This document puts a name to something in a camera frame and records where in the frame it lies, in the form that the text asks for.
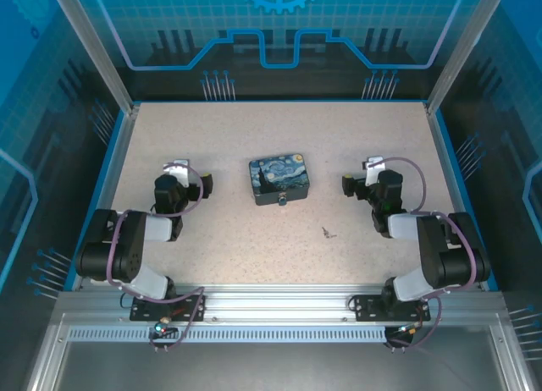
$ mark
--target transparent wall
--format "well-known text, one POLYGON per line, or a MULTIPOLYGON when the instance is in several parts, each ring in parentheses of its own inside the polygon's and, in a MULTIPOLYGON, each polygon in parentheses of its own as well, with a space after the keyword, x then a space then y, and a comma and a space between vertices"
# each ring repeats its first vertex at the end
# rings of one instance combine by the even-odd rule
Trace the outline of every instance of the transparent wall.
POLYGON ((81 0, 136 100, 424 99, 478 0, 81 0))
MULTIPOLYGON (((441 112, 499 288, 511 310, 541 312, 540 0, 502 0, 441 112)), ((529 351, 539 350, 537 317, 520 322, 520 333, 533 333, 522 340, 535 340, 527 356, 542 357, 529 351)))
POLYGON ((14 391, 62 289, 119 107, 55 0, 0 0, 0 23, 0 389, 14 391))

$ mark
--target metal frame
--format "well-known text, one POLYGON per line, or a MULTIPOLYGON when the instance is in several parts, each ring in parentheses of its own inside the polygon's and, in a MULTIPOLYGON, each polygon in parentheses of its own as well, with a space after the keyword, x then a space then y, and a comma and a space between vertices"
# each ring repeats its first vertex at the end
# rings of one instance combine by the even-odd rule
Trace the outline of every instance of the metal frame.
MULTIPOLYGON (((195 323, 194 326, 196 330, 219 328, 223 333, 233 333, 239 328, 296 330, 303 327, 351 332, 359 331, 360 328, 396 326, 398 322, 356 322, 354 312, 347 308, 346 303, 351 295, 379 294, 381 288, 378 285, 208 285, 204 322, 195 323)), ((193 286, 179 287, 178 292, 182 294, 190 289, 193 286)), ((70 337, 71 329, 88 328, 96 331, 101 328, 103 332, 114 330, 116 333, 128 333, 141 328, 144 330, 144 323, 129 321, 130 311, 120 308, 119 295, 118 290, 110 288, 60 294, 30 378, 29 391, 54 389, 67 343, 86 341, 70 337)), ((536 389, 526 363, 521 358, 522 351, 501 293, 477 290, 451 293, 443 296, 442 301, 441 326, 489 327, 495 342, 495 359, 501 367, 503 383, 509 390, 536 389)), ((430 304, 430 308, 434 317, 435 304, 430 304)), ((120 337, 115 341, 133 343, 146 340, 144 337, 136 340, 120 337)))
MULTIPOLYGON (((133 103, 128 91, 79 0, 58 0, 58 2, 115 100, 121 109, 130 113, 133 103)), ((480 0, 428 100, 429 126, 456 210, 464 210, 464 205, 435 114, 499 2, 500 0, 480 0)), ((130 122, 121 130, 102 188, 99 201, 101 206, 110 205, 113 199, 136 116, 135 110, 130 116, 130 122)), ((192 288, 191 285, 178 288, 178 293, 182 294, 192 288)), ((204 322, 196 323, 195 328, 197 330, 221 328, 233 331, 241 327, 359 329, 395 326, 399 323, 356 322, 354 312, 349 311, 347 307, 346 303, 351 295, 376 295, 381 288, 376 285, 208 285, 206 317, 204 322)), ((440 325, 489 328, 495 345, 496 364, 500 365, 503 383, 509 390, 536 389, 501 293, 473 290, 443 296, 442 301, 440 325)), ((435 306, 431 304, 430 308, 432 315, 435 316, 435 306)), ((130 322, 128 314, 129 310, 123 310, 119 306, 119 292, 111 288, 94 287, 92 291, 60 294, 27 389, 32 391, 54 389, 67 343, 72 339, 69 336, 71 328, 99 327, 133 331, 134 328, 145 327, 141 322, 130 322)))
POLYGON ((482 31, 484 31, 485 26, 489 23, 491 16, 500 2, 501 0, 479 1, 473 16, 465 27, 463 34, 429 95, 429 113, 435 114, 439 109, 440 104, 459 75, 459 71, 461 71, 463 64, 467 61, 474 46, 476 46, 482 35, 482 31))
POLYGON ((57 0, 115 101, 130 114, 134 103, 79 0, 57 0))

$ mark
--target enclosure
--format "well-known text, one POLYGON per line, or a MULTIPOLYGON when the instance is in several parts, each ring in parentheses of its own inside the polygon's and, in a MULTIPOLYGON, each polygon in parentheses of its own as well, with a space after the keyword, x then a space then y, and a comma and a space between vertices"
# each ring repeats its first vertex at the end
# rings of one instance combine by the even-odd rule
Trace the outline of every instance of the enclosure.
POLYGON ((539 1, 0 0, 0 389, 537 389, 539 1), (286 154, 307 199, 256 206, 249 162, 286 154), (343 194, 371 156, 418 164, 386 164, 403 206, 427 183, 491 264, 404 355, 382 345, 403 323, 350 308, 420 263, 343 194), (155 321, 75 259, 96 209, 152 212, 175 159, 213 193, 144 260, 206 300, 155 353, 155 321))

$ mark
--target vent slot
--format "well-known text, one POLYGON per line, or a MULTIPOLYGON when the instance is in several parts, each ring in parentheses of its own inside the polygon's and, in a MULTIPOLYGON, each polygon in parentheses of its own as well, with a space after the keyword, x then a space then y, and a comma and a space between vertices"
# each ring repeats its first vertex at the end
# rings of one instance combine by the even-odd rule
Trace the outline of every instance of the vent slot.
MULTIPOLYGON (((106 328, 72 326, 69 342, 146 343, 147 326, 106 328)), ((157 343, 178 339, 174 333, 157 343)), ((186 343, 385 343, 384 327, 192 327, 186 343)))

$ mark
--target robotic arm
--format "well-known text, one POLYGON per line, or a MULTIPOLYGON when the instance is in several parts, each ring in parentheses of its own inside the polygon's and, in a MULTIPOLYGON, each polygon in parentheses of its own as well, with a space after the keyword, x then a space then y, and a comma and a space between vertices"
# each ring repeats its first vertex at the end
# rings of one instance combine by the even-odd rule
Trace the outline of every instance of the robotic arm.
MULTIPOLYGON (((402 208, 403 177, 385 169, 382 157, 369 157, 363 164, 366 175, 342 178, 345 196, 356 195, 372 207, 374 228, 385 238, 416 240, 419 243, 420 267, 400 277, 390 278, 382 290, 380 307, 388 315, 401 309, 401 304, 422 300, 435 290, 464 285, 471 275, 471 264, 462 242, 451 227, 432 214, 412 214, 402 208)), ((467 238, 476 262, 476 282, 488 279, 487 257, 473 220, 465 212, 449 215, 467 238)))
MULTIPOLYGON (((166 217, 186 209, 189 201, 197 201, 200 188, 189 184, 187 172, 182 167, 170 167, 168 172, 154 181, 154 208, 156 215, 147 212, 130 212, 120 228, 119 242, 115 249, 112 276, 137 294, 153 299, 173 299, 174 282, 169 277, 154 272, 143 262, 146 241, 175 241, 183 228, 182 217, 166 217)), ((211 174, 202 176, 203 196, 213 192, 211 174)), ((75 271, 81 277, 105 282, 109 250, 114 226, 119 214, 114 210, 97 209, 82 246, 75 258, 75 271)))

